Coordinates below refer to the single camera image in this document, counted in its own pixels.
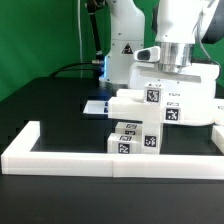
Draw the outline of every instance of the white foam block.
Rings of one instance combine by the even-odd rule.
[[[117,91],[117,97],[127,97],[133,100],[138,100],[143,102],[144,90],[136,89],[119,89]]]
[[[115,127],[115,133],[125,135],[141,135],[142,124],[118,122]]]
[[[140,154],[141,136],[112,133],[107,141],[108,153]]]
[[[39,122],[29,122],[2,154],[3,174],[112,176],[109,155],[32,152],[39,136]]]
[[[219,156],[129,155],[114,160],[113,176],[224,179],[223,161]]]
[[[123,97],[112,97],[109,100],[108,117],[148,122],[160,122],[163,119],[160,106]]]
[[[142,128],[142,153],[159,154],[162,144],[163,124],[144,122]]]
[[[213,126],[212,141],[224,154],[224,126],[218,126],[218,125]]]
[[[224,125],[224,99],[214,99],[214,122]]]
[[[144,86],[144,103],[160,105],[164,87],[163,83],[147,82]]]

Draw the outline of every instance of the stacked blocks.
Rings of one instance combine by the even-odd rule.
[[[108,139],[108,153],[159,154],[163,132],[164,84],[146,83],[144,92],[119,90],[109,101],[109,118],[141,121],[119,122]]]

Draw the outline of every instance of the black and white tag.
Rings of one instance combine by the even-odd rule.
[[[150,148],[157,148],[157,136],[145,135],[144,136],[144,146],[150,147]]]

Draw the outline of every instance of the white box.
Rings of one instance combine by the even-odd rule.
[[[142,128],[142,154],[159,154],[162,136],[163,123],[144,122]]]
[[[142,124],[118,122],[115,133],[125,135],[142,135]]]
[[[160,105],[164,87],[162,83],[147,82],[144,86],[144,103]]]
[[[141,136],[112,133],[107,141],[107,152],[112,154],[140,154]]]

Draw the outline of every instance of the black cable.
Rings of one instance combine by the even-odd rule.
[[[49,76],[52,78],[55,78],[56,75],[60,72],[70,72],[70,71],[92,71],[92,72],[100,72],[102,73],[102,67],[99,68],[79,68],[79,69],[74,69],[74,68],[65,68],[65,69],[61,69],[60,71],[58,71],[57,73],[54,73],[53,76]]]
[[[79,62],[79,63],[72,63],[69,65],[65,65],[65,66],[59,68],[58,70],[56,70],[55,72],[52,72],[49,75],[49,77],[55,77],[59,72],[61,72],[62,70],[66,69],[66,68],[71,68],[71,67],[80,66],[80,65],[90,65],[90,64],[92,64],[92,62]]]

